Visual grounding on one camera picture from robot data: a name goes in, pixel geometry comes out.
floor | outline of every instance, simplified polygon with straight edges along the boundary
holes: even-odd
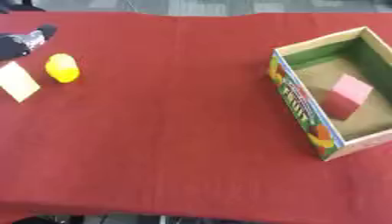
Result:
[[[57,223],[68,223],[68,215],[53,216],[42,215],[41,218],[49,219]],[[111,215],[89,215],[86,216],[83,224],[269,224],[267,222],[249,222],[238,220],[213,220],[197,219],[186,217],[168,217],[168,216],[136,216],[133,214],[111,214]]]
[[[392,11],[392,0],[33,0],[33,2],[48,11],[138,11],[173,16],[233,16],[258,12]]]

pink block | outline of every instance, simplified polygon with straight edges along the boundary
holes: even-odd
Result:
[[[367,83],[343,74],[321,107],[329,116],[345,120],[368,98],[372,89]]]

red felt surface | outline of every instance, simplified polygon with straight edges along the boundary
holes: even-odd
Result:
[[[0,210],[0,223],[2,224],[9,224],[13,221],[19,221],[26,217],[31,216],[27,212],[14,212],[9,211],[8,209]]]
[[[59,32],[20,59],[42,85],[0,93],[0,205],[44,213],[208,216],[287,223],[391,223],[392,150],[321,162],[269,78],[271,50],[389,14],[157,17],[15,13],[3,32]],[[60,85],[54,53],[82,71]]]

cardboard box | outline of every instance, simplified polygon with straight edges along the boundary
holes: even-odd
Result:
[[[391,65],[390,47],[361,27],[275,49],[269,75],[320,157],[331,160],[392,140]],[[345,121],[319,106],[343,74],[374,87]]]

